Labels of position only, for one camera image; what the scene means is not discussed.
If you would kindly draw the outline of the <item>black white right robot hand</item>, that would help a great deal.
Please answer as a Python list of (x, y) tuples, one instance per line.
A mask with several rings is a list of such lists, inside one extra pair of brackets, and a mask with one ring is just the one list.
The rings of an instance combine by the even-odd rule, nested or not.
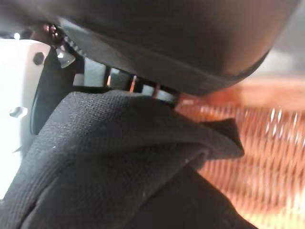
[(20, 164), (0, 208), (224, 199), (196, 171), (244, 155), (232, 119), (195, 123), (123, 88), (73, 85), (80, 53), (173, 95), (233, 86), (263, 63), (297, 0), (3, 0), (0, 151)]

